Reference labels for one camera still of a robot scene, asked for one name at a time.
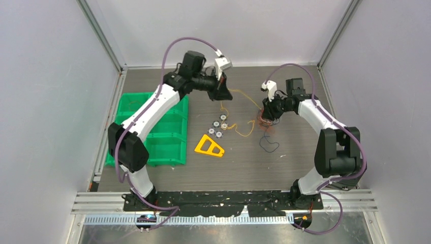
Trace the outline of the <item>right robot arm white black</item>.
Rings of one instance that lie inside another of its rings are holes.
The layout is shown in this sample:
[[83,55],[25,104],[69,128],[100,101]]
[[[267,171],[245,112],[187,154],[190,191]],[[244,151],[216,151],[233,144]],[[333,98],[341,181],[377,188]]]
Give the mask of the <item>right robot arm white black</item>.
[[317,97],[306,92],[301,78],[286,80],[286,92],[277,89],[274,81],[263,82],[261,119],[272,123],[286,113],[295,112],[318,134],[314,167],[290,188],[289,200],[296,208],[304,208],[317,200],[321,189],[349,191],[356,187],[366,170],[361,158],[360,131],[336,120]]

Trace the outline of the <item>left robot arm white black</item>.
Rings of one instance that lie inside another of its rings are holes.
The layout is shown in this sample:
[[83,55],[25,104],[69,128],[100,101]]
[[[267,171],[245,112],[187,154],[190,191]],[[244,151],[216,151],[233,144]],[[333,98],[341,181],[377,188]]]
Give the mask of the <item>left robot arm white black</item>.
[[222,54],[214,60],[210,74],[204,70],[205,56],[188,51],[173,72],[162,76],[161,84],[153,95],[121,124],[108,127],[108,152],[115,160],[116,171],[123,170],[137,195],[136,203],[143,210],[151,210],[156,203],[155,187],[147,172],[149,152],[144,142],[159,120],[186,95],[194,90],[206,92],[212,101],[232,100],[225,70],[231,61]]

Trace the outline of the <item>poker chip bottom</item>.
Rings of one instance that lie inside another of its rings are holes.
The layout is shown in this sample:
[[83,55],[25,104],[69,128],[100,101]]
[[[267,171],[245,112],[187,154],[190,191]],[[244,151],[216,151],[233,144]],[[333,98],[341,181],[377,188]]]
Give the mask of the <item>poker chip bottom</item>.
[[221,131],[217,131],[217,132],[215,133],[215,136],[216,136],[217,138],[222,138],[222,137],[223,137],[223,133],[222,133]]

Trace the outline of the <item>yellow triangular plastic piece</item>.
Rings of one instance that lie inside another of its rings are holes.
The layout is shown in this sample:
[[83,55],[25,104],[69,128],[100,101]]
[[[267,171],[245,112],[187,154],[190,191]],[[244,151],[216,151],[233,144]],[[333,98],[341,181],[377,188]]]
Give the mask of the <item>yellow triangular plastic piece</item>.
[[225,150],[218,143],[216,143],[213,139],[211,139],[208,135],[205,134],[202,136],[202,138],[196,145],[194,152],[221,158],[224,155]]

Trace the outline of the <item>green compartment tray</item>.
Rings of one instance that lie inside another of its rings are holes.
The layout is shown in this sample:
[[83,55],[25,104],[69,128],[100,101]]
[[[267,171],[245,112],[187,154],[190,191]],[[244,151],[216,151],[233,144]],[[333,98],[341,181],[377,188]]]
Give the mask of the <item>green compartment tray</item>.
[[[115,122],[121,124],[132,116],[152,93],[124,93],[121,96]],[[144,146],[149,152],[148,166],[186,164],[189,98],[184,97],[153,127]]]

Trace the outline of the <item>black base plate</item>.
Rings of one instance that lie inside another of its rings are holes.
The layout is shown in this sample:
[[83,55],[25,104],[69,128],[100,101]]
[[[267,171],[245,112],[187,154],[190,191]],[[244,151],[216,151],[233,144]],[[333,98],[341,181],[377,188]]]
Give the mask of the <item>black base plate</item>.
[[321,196],[299,196],[280,190],[266,191],[159,191],[144,204],[135,193],[122,194],[124,211],[158,211],[167,217],[178,207],[177,217],[237,217],[247,210],[250,217],[279,217],[286,210],[321,210]]

